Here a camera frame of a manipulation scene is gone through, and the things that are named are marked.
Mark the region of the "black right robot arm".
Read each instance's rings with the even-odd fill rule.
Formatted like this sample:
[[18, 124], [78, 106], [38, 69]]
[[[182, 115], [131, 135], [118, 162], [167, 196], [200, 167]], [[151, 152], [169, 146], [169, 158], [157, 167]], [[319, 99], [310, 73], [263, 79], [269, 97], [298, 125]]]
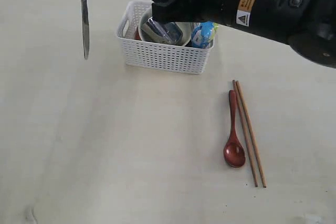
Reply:
[[214, 22], [335, 67], [335, 0], [152, 0], [159, 22]]

